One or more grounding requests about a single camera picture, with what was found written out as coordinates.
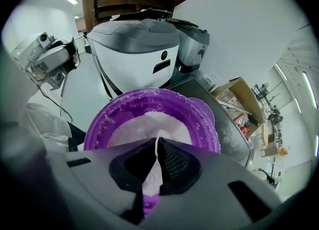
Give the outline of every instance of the cardboard box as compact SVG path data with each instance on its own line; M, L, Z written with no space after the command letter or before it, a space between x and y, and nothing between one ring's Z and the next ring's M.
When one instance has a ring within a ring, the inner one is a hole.
M261 127L265 120L263 118L263 114L261 109L259 108L258 102L254 96L254 93L251 91L250 87L243 80L243 78L237 78L234 80L230 80L229 83L216 88L211 94L219 99L220 96L226 89L229 89L234 93L237 100L242 104L244 109L250 112L255 120L258 122L258 125L254 125L250 123L250 130L248 132L248 137L250 137L259 127Z

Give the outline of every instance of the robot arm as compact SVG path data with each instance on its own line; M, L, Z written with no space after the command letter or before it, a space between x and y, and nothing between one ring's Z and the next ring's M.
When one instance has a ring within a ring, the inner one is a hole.
M65 75L76 69L79 60L74 38L71 42L58 40L46 32L25 39L12 56L37 85L47 82L52 90L60 88Z

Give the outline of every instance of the black cable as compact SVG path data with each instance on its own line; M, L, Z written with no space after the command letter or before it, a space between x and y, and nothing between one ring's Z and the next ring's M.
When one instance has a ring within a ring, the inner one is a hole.
M275 88L277 88L277 86L279 86L282 82L284 82L284 81L280 81L280 83L278 85L276 85ZM268 94L270 94L273 90L275 90L275 88L272 89Z
M51 100L51 101L52 101L55 105L57 105L61 110L63 110L66 114L68 114L69 117L71 118L71 124L74 124L73 117L70 115L70 113L67 112L67 111L66 111L63 107L61 107L59 104L57 104L54 100L52 100L52 99L41 89L41 87L40 87L39 85L37 85L37 87L39 88L40 92L42 93L42 95L43 95L45 98Z
M266 171L264 171L263 169L258 168L257 171L261 171L263 173L265 173L267 175L267 181L274 185L275 184L275 179L273 177L271 177Z

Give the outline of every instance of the black slot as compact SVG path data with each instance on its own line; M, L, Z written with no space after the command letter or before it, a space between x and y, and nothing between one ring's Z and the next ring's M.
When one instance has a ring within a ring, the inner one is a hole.
M87 163L91 163L91 160L88 158L81 158L81 159L76 159L76 160L66 162L66 164L69 167L74 167L74 166L78 166L81 164L87 164Z
M170 59L155 65L153 74L159 72L160 70L164 69L165 67L170 66Z
M228 184L231 191L244 207L253 222L267 216L271 210L243 182L235 181Z

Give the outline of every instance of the metal appliance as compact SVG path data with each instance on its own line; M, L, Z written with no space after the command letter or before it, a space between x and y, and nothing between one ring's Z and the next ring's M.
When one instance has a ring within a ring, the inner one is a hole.
M188 21L168 18L167 22L175 25L179 35L177 60L171 78L173 84L188 78L199 69L209 45L209 33Z
M150 18L114 20L95 26L87 37L111 98L169 85L179 45L173 24Z

